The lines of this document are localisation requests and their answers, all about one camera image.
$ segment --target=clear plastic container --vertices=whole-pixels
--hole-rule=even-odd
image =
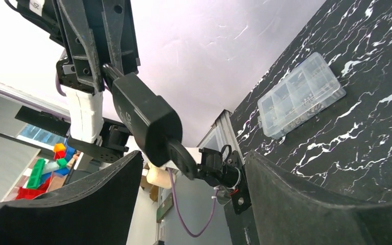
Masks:
[[[280,139],[346,95],[324,58],[314,53],[258,100],[264,134]]]

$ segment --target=black marble table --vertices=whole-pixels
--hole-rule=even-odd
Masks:
[[[282,139],[266,137],[257,122],[258,99],[314,52],[347,95]],[[392,1],[327,0],[231,121],[244,157],[256,150],[329,190],[391,201]]]

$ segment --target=white label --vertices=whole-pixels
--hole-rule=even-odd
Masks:
[[[29,9],[32,12],[41,16],[43,13],[44,2],[45,2],[45,0],[30,0],[29,1]]]

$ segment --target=yellow block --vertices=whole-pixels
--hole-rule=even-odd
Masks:
[[[65,152],[65,146],[63,143],[58,143],[55,145],[55,147],[53,148],[53,152]]]

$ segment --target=green object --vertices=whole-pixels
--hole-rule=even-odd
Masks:
[[[58,159],[58,161],[56,161],[59,165],[59,168],[65,168],[67,166],[67,160],[65,160],[65,158],[61,158]]]
[[[43,175],[43,169],[46,161],[44,159],[38,159],[32,168],[31,176],[29,177],[26,188],[37,189],[40,186],[41,176]]]
[[[157,209],[157,223],[160,223],[161,220],[166,216],[167,212],[174,206],[174,197],[172,193],[166,197],[166,200],[161,204],[161,206]]]

